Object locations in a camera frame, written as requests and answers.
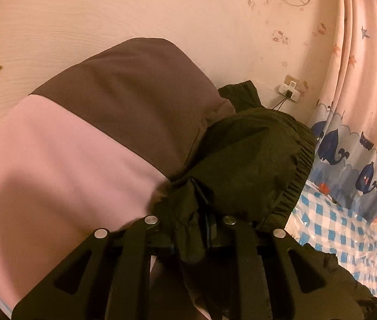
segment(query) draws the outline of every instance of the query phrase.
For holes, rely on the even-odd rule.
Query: pink curtain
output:
[[[339,0],[325,84],[311,119],[310,180],[368,221],[377,217],[377,0]]]

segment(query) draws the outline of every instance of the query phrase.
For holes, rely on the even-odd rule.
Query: blue starfish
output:
[[[370,38],[370,37],[366,34],[367,31],[368,31],[368,30],[365,30],[365,29],[363,28],[363,26],[362,26],[362,39],[364,39],[365,37],[366,37],[366,38]]]

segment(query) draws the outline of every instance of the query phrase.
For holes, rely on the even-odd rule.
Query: black garment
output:
[[[226,97],[252,94],[252,83],[226,87]],[[314,158],[314,135],[288,114],[241,100],[238,113],[208,128],[194,166],[176,181],[154,214],[173,236],[180,259],[205,255],[198,223],[199,198],[218,215],[255,222],[258,230],[284,228],[298,201]]]
[[[338,258],[335,254],[317,251],[308,243],[303,247],[309,253],[311,263],[326,269],[330,273],[331,279],[358,303],[365,317],[371,314],[377,307],[377,297],[373,297],[365,285],[356,281],[349,271],[338,264]]]

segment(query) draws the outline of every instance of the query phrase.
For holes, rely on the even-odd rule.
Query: red object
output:
[[[328,186],[325,183],[322,183],[322,184],[319,185],[319,191],[322,194],[328,195],[330,190],[329,190]]]

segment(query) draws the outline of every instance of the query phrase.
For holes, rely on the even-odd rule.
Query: wall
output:
[[[306,81],[283,111],[307,122],[333,51],[336,1],[0,0],[0,121],[65,68],[128,38],[163,37],[217,87],[252,79],[266,107],[281,99],[286,74]],[[275,31],[287,44],[273,41]]]

